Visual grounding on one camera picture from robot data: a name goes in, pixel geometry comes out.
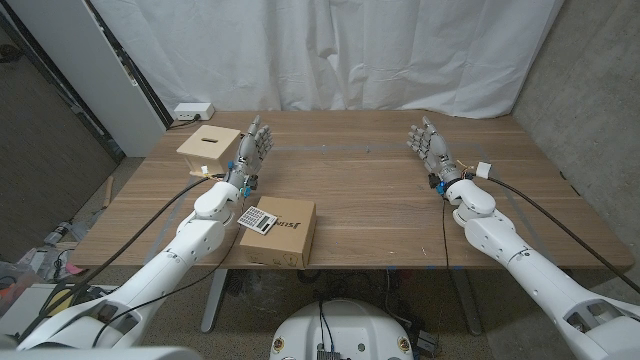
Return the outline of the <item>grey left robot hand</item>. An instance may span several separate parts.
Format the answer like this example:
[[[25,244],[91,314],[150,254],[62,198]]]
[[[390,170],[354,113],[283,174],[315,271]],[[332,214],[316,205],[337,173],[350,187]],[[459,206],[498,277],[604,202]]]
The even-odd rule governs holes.
[[[251,122],[245,136],[241,139],[238,151],[226,181],[242,189],[256,180],[262,162],[273,147],[271,129],[261,125],[257,115]]]

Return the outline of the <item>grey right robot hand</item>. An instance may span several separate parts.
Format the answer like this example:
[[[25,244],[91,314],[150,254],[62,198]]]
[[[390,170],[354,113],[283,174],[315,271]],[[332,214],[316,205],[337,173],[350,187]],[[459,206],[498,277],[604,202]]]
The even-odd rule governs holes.
[[[444,137],[427,116],[422,117],[421,125],[410,127],[407,145],[440,182],[447,184],[462,178]]]

